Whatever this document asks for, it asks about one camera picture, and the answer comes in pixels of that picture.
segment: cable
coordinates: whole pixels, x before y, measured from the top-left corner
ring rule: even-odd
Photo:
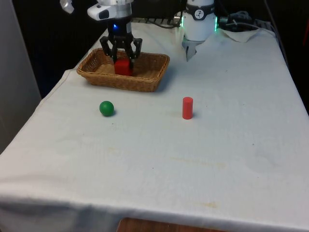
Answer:
[[[181,8],[181,6],[182,6],[182,0],[180,0],[179,1],[179,3],[180,3],[180,8]],[[150,22],[150,23],[152,23],[152,24],[154,24],[154,25],[156,25],[156,26],[158,26],[158,27],[160,27],[160,28],[164,28],[164,29],[173,29],[173,28],[178,28],[178,27],[180,27],[180,24],[181,24],[181,22],[182,22],[182,18],[183,18],[183,11],[181,10],[180,11],[180,20],[179,20],[179,22],[177,23],[177,24],[174,24],[174,25],[172,25],[172,26],[162,26],[161,24],[158,24],[158,23],[156,23],[156,22],[154,22],[154,21],[152,21],[152,20],[149,20],[149,19],[146,19],[146,23],[147,22]]]
[[[256,28],[256,29],[261,29],[261,30],[266,31],[267,33],[271,34],[272,36],[275,36],[275,38],[276,38],[276,33],[275,32],[269,31],[269,30],[267,30],[265,28],[258,27],[256,25],[252,25],[252,24],[249,24],[249,23],[237,23],[237,22],[236,23],[226,24],[226,26],[232,26],[232,25],[236,25],[236,26],[237,25],[244,25],[244,26],[249,26],[249,27]]]
[[[164,28],[164,29],[173,29],[173,28],[179,27],[178,24],[177,24],[177,25],[170,26],[170,27],[166,27],[166,26],[162,26],[161,24],[158,24],[158,23],[156,23],[156,22],[154,22],[154,21],[151,21],[151,20],[147,20],[147,22],[150,22],[150,23],[152,23],[152,24],[154,24],[154,25],[156,25],[156,26],[158,26],[158,27]]]
[[[275,22],[274,17],[273,17],[273,15],[272,15],[272,13],[271,13],[271,10],[270,10],[270,8],[269,8],[269,5],[268,5],[268,3],[267,3],[267,0],[264,0],[264,4],[265,4],[266,9],[267,9],[267,11],[268,11],[270,20],[271,20],[271,22],[272,22],[272,24],[273,24],[273,26],[274,26],[275,33],[276,33],[276,35],[277,35],[277,39],[278,39],[278,41],[279,41],[279,46],[281,47],[281,51],[282,51],[282,54],[283,54],[283,57],[284,57],[286,66],[288,66],[288,68],[289,68],[289,63],[288,63],[288,59],[287,59],[287,55],[286,55],[285,49],[284,49],[284,47],[283,47],[283,43],[282,43],[282,40],[281,40],[281,36],[279,35],[279,31],[278,31],[276,22]]]

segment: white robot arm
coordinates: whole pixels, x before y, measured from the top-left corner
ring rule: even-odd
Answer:
[[[214,0],[187,0],[183,16],[187,61],[196,54],[196,46],[203,43],[215,29]]]

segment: black cable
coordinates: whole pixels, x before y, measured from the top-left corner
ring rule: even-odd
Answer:
[[[281,51],[282,51],[282,54],[283,54],[283,57],[284,57],[286,66],[288,66],[288,68],[289,68],[289,63],[288,63],[288,59],[287,59],[287,55],[286,55],[285,49],[284,49],[284,47],[283,47],[283,43],[282,43],[282,40],[281,40],[281,36],[280,36],[280,34],[279,34],[279,31],[278,31],[278,28],[277,28],[275,19],[274,19],[272,13],[271,13],[271,10],[270,10],[270,8],[269,8],[269,5],[268,5],[268,3],[267,3],[267,0],[264,0],[264,4],[265,4],[266,9],[267,9],[267,11],[268,11],[270,20],[271,20],[271,22],[272,22],[272,24],[273,24],[273,26],[274,26],[275,33],[276,33],[277,39],[278,39],[278,41],[279,41],[279,45],[280,45],[280,47],[281,47]]]
[[[147,22],[150,22],[158,27],[161,27],[161,28],[164,28],[164,29],[173,29],[173,28],[177,28],[179,25],[173,25],[173,26],[170,26],[170,27],[166,27],[166,26],[162,26],[161,24],[158,24],[154,21],[151,21],[151,20],[147,20]]]
[[[180,12],[180,20],[179,20],[179,22],[178,22],[178,24],[175,24],[175,25],[172,25],[172,26],[162,26],[161,24],[159,24],[159,23],[156,23],[156,22],[154,22],[154,21],[151,21],[151,20],[149,20],[149,19],[146,19],[146,23],[147,22],[150,22],[150,23],[152,23],[152,24],[154,24],[154,25],[156,25],[156,26],[158,26],[158,27],[160,27],[160,28],[164,28],[164,29],[173,29],[173,28],[178,28],[178,27],[180,27],[180,24],[181,24],[181,22],[182,22],[182,18],[183,18],[183,11],[181,10],[181,12]]]

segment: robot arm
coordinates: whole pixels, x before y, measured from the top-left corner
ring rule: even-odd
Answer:
[[[118,60],[118,48],[125,50],[133,68],[134,59],[140,55],[142,39],[136,39],[131,31],[133,0],[97,0],[98,3],[87,10],[88,15],[96,21],[107,21],[108,36],[100,39],[105,55],[112,57],[114,63]],[[71,0],[60,0],[62,9],[69,14],[74,11]]]

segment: table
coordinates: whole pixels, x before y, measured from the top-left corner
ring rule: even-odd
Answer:
[[[275,38],[218,32],[187,63],[174,30],[133,33],[142,51],[170,56],[159,90],[95,87],[66,71],[0,156],[2,232],[112,232],[126,217],[308,231],[309,120]],[[110,118],[98,111],[106,100]]]

